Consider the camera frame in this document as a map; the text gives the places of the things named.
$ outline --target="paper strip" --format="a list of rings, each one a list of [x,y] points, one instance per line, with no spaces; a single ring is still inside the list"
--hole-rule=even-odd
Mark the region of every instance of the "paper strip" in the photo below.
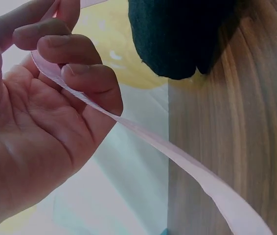
[[[43,19],[52,17],[57,10],[60,0],[55,3],[45,14]],[[81,0],[81,8],[88,7],[106,0]],[[33,61],[37,68],[50,78],[52,81],[60,85],[63,89],[69,91],[74,96],[84,101],[88,105],[106,114],[115,121],[119,122],[129,130],[133,131],[137,136],[142,138],[148,144],[154,146],[160,152],[168,156],[179,167],[190,174],[202,187],[204,192],[209,195],[220,213],[227,221],[231,231],[235,235],[272,235],[269,227],[263,219],[253,210],[253,208],[240,197],[231,187],[222,181],[217,175],[203,166],[196,159],[179,149],[172,143],[163,140],[154,133],[140,127],[139,125],[113,115],[99,107],[97,104],[89,100],[83,93],[77,92],[68,87],[61,77],[61,70],[57,64],[52,64],[40,56],[38,51],[32,51]]]

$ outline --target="fingernail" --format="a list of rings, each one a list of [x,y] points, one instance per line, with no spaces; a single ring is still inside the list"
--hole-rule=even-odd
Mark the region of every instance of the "fingernail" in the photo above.
[[[65,44],[67,44],[70,40],[70,36],[59,36],[59,35],[50,35],[45,36],[45,38],[48,40],[48,44],[50,47],[60,47]]]
[[[17,33],[19,36],[30,38],[38,35],[39,31],[40,27],[38,24],[30,24],[17,28],[15,30],[15,33]]]
[[[85,74],[89,70],[90,66],[78,65],[78,64],[67,64],[63,67],[63,71],[66,70],[67,68],[70,70],[73,76],[76,76],[76,75]]]

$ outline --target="yellow pattern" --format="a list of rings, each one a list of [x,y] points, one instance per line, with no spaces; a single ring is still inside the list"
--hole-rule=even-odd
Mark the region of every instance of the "yellow pattern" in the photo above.
[[[76,34],[89,37],[105,65],[114,69],[119,83],[152,89],[167,83],[138,56],[132,40],[127,0],[109,0],[81,11]]]
[[[36,211],[36,206],[33,206],[0,224],[0,233],[5,235],[13,235],[16,231],[25,226],[26,222],[31,218]]]

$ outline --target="dark cloth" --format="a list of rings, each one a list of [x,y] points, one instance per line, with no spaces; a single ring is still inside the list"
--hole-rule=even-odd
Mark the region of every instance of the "dark cloth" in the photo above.
[[[142,61],[159,76],[207,73],[218,27],[235,0],[129,0],[133,41]]]

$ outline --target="wooden surface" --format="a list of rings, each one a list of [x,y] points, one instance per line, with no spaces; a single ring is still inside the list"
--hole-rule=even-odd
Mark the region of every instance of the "wooden surface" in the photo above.
[[[277,0],[245,1],[219,41],[209,76],[171,81],[170,141],[233,187],[277,235]],[[231,234],[212,200],[172,162],[168,229]]]

